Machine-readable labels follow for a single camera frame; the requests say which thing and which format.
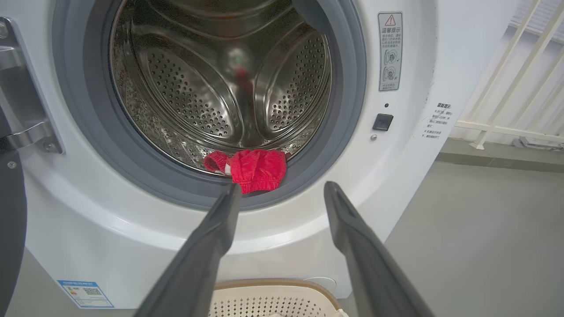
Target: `black panel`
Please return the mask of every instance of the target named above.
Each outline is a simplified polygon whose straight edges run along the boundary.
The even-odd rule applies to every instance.
[[[24,174],[17,151],[2,145],[10,128],[0,108],[0,316],[4,316],[16,288],[24,255],[27,202]]]
[[[372,126],[372,130],[388,131],[388,129],[390,128],[390,125],[391,125],[391,121],[393,119],[394,119],[394,116],[392,116],[392,115],[385,115],[385,114],[379,113],[378,116],[376,116],[376,121],[374,121],[374,125]]]

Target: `gray rubber seal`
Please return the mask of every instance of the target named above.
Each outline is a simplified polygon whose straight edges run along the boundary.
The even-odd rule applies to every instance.
[[[276,204],[314,183],[342,153],[360,116],[367,57],[353,2],[314,4],[297,9],[329,38],[333,69],[328,112],[314,138],[289,162],[280,188],[247,195],[242,210]],[[208,210],[230,180],[189,170],[160,154],[128,121],[118,101],[108,44],[119,5],[113,0],[58,0],[55,5],[53,57],[69,111],[98,154],[129,181],[167,201]]]

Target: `red garment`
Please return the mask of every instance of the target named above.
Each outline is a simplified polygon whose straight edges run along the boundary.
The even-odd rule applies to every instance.
[[[222,173],[225,173],[225,164],[229,156],[223,152],[214,151],[204,157],[204,166],[208,171],[216,172],[220,170]]]
[[[225,166],[229,165],[233,182],[241,185],[243,194],[273,191],[280,186],[286,174],[286,153],[283,151],[246,149],[229,159],[226,157],[223,152],[213,152],[204,158],[204,166],[210,171],[225,172]]]

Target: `door hinge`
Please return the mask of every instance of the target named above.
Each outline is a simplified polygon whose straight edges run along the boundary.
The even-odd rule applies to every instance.
[[[3,139],[6,140],[11,149],[38,144],[45,152],[63,153],[59,142],[55,138],[53,129],[47,121],[39,122],[28,129],[7,135]]]

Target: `qr code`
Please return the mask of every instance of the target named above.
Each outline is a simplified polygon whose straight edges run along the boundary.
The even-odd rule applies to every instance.
[[[84,291],[86,292],[87,295],[102,295],[102,293],[100,293],[98,288],[84,287]]]

